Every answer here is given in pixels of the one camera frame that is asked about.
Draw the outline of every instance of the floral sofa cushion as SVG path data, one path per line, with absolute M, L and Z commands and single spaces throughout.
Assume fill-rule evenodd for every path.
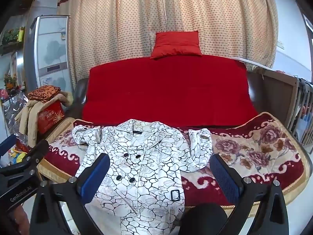
M 180 128 L 183 134 L 188 129 Z M 285 127 L 269 113 L 261 113 L 236 128 L 210 131 L 213 151 L 220 153 L 242 177 L 248 176 L 257 183 L 271 183 L 277 179 L 283 192 L 287 192 L 305 176 L 302 150 Z M 209 164 L 199 171 L 181 174 L 186 206 L 215 202 L 225 209 L 233 207 L 222 193 Z
M 49 144 L 45 160 L 70 176 L 75 176 L 88 146 L 77 145 L 72 136 L 73 125 L 66 128 Z

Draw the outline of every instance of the orange patterned cloth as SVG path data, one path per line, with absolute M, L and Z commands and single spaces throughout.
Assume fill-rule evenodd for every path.
M 60 92 L 60 90 L 61 89 L 57 86 L 44 85 L 34 91 L 31 91 L 28 96 L 30 100 L 38 100 L 46 103 L 55 97 Z

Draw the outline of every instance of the curtain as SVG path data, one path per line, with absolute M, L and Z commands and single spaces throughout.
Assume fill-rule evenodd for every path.
M 59 0 L 58 14 L 70 15 L 73 86 L 96 65 L 150 56 L 155 32 L 166 30 L 163 0 Z
M 275 0 L 165 0 L 165 11 L 168 30 L 199 31 L 203 54 L 273 66 L 278 39 Z

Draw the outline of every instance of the white pipe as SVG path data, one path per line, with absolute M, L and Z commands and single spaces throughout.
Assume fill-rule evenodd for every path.
M 253 65 L 262 67 L 262 68 L 264 68 L 264 69 L 273 71 L 273 69 L 271 69 L 270 67 L 266 67 L 266 66 L 264 66 L 264 65 L 262 65 L 262 64 L 260 64 L 260 63 L 253 62 L 253 61 L 250 61 L 250 60 L 247 60 L 247 59 L 244 59 L 244 58 L 240 58 L 240 57 L 231 57 L 230 59 L 238 60 L 238 61 L 241 61 L 241 62 L 248 62 L 248 63 L 250 63 L 250 64 L 253 64 Z

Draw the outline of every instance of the sofa armrest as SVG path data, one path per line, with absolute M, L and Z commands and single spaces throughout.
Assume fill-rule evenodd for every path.
M 88 87 L 88 79 L 84 78 L 77 82 L 76 88 L 74 91 L 74 102 L 73 103 L 80 103 L 85 104 L 86 103 L 86 94 L 87 94 L 87 87 Z
M 294 110 L 299 80 L 286 74 L 264 69 L 248 72 L 247 79 L 249 95 L 256 111 L 271 113 L 288 128 Z
M 65 112 L 66 118 L 81 119 L 81 113 L 86 103 L 88 79 L 89 78 L 84 78 L 77 82 L 73 95 L 73 104 L 68 107 Z
M 300 144 L 300 142 L 296 139 L 296 137 L 294 137 L 293 135 L 292 135 L 292 137 L 298 143 L 298 145 L 301 147 L 302 152 L 304 153 L 304 155 L 306 156 L 306 159 L 308 160 L 308 163 L 309 163 L 309 166 L 310 166 L 310 177 L 311 177 L 312 172 L 313 172 L 313 163 L 312 163 L 312 160 L 311 160 L 311 158 L 309 156 L 309 153 L 304 149 L 304 147 Z

